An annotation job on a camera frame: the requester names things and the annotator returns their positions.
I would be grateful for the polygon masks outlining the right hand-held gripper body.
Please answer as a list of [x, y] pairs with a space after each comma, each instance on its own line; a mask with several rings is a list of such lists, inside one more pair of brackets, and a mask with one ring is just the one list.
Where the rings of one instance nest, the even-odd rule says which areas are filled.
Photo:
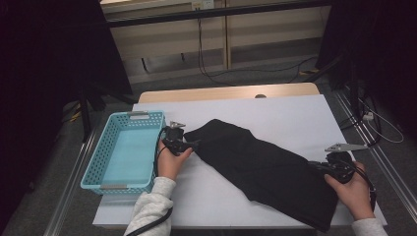
[[354, 150], [364, 150], [366, 145], [352, 144], [335, 144], [326, 148], [328, 155], [327, 162], [321, 162], [319, 169], [336, 179], [338, 182], [345, 184], [351, 180], [355, 173], [364, 175], [364, 171], [358, 168], [352, 160], [349, 152]]

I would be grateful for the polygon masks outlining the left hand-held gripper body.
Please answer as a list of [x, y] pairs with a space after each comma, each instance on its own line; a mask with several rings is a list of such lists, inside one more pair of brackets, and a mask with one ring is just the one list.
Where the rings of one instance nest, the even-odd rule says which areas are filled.
[[190, 146], [183, 140], [185, 124], [171, 121], [170, 124], [162, 129], [162, 142], [174, 154], [179, 155]]

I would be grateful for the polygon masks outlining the black pants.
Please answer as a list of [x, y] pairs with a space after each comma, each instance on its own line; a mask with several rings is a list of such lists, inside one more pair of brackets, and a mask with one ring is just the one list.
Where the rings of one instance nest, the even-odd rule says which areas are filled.
[[197, 155], [248, 200], [329, 231], [338, 197], [306, 158], [218, 119], [186, 133], [185, 139], [197, 142]]

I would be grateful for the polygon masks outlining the blue perforated plastic basket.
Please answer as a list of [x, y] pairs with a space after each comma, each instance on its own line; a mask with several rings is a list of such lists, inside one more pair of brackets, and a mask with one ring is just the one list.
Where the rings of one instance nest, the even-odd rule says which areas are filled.
[[118, 112], [109, 116], [81, 187], [98, 195], [149, 192], [164, 112]]

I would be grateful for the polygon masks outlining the person's left hand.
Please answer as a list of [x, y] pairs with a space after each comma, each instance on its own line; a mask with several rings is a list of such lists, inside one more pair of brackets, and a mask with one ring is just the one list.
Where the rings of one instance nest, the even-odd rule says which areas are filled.
[[157, 174], [159, 177], [176, 180], [183, 163], [192, 151], [185, 150], [180, 155], [174, 155], [163, 142], [158, 143]]

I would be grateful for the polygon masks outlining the person's right hand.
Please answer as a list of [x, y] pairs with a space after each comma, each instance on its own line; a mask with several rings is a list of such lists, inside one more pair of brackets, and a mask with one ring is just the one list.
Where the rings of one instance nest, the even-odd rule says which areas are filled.
[[354, 220], [375, 218], [368, 183], [358, 173], [355, 173], [346, 184], [338, 182], [328, 174], [325, 175], [325, 180], [349, 209]]

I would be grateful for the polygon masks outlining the white table cover sheet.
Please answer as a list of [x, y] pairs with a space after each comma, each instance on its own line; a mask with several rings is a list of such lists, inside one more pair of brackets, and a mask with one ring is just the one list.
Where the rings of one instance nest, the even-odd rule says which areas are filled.
[[[258, 139], [323, 161], [325, 149], [345, 139], [323, 95], [157, 102], [135, 111], [162, 110], [186, 131], [211, 119], [246, 128]], [[250, 202], [235, 186], [192, 154], [172, 195], [174, 229], [303, 229], [306, 225], [269, 206]]]

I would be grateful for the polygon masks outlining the black metal stand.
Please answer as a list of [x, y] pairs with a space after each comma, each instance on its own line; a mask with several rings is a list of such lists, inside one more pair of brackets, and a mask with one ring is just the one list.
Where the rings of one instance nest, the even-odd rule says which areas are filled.
[[98, 111], [102, 111], [106, 107], [106, 103], [103, 100], [104, 95], [109, 95], [126, 104], [133, 105], [135, 100], [124, 94], [111, 92], [111, 91], [84, 91], [79, 93], [79, 104], [81, 105], [81, 117], [83, 121], [83, 142], [85, 143], [91, 133], [91, 122], [89, 118], [89, 105], [92, 108], [96, 108]]
[[322, 67], [322, 69], [320, 69], [317, 73], [310, 76], [306, 80], [306, 83], [314, 83], [316, 80], [318, 80], [328, 72], [332, 71], [334, 68], [340, 67], [341, 65], [344, 66], [348, 76], [347, 85], [349, 87], [349, 101], [352, 114], [355, 118], [360, 119], [361, 113], [359, 108], [357, 70], [356, 65], [352, 61], [349, 53], [341, 53], [340, 55], [336, 56], [328, 64]]

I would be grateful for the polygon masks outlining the dark curtain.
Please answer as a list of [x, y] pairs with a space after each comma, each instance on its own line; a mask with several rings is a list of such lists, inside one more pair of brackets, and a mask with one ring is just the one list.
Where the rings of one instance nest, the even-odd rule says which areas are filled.
[[62, 109], [131, 86], [100, 0], [0, 0], [0, 233], [48, 158]]
[[335, 87], [356, 75], [417, 139], [417, 0], [334, 0], [316, 67], [337, 56]]

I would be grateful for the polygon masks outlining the metal floor rail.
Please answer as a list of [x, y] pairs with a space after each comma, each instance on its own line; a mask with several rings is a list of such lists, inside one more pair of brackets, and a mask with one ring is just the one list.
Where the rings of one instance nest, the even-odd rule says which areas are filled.
[[360, 121], [353, 117], [353, 111], [350, 108], [350, 101], [345, 94], [337, 92], [335, 94], [337, 101], [348, 116], [348, 120], [353, 124], [356, 133], [362, 141], [368, 145], [368, 151], [378, 166], [383, 171], [387, 180], [393, 187], [394, 191], [400, 198], [404, 207], [407, 209], [414, 221], [417, 222], [417, 195], [409, 188], [404, 179], [399, 175], [393, 163], [389, 160], [386, 152], [381, 148], [381, 140], [383, 139], [379, 133], [372, 134], [373, 129], [368, 122]]
[[71, 171], [69, 179], [66, 183], [63, 193], [59, 198], [58, 204], [52, 213], [52, 216], [47, 224], [43, 236], [59, 236], [62, 230], [68, 210], [71, 206], [76, 189], [80, 185], [82, 178], [82, 170], [85, 162], [92, 149], [92, 145], [96, 140], [96, 134], [90, 134], [83, 142], [79, 154], [76, 158], [75, 165]]

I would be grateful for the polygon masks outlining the white wall socket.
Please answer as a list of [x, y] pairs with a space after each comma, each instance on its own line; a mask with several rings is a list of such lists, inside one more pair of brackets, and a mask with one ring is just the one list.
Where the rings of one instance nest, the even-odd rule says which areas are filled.
[[191, 7], [193, 11], [210, 10], [214, 8], [214, 0], [193, 0]]

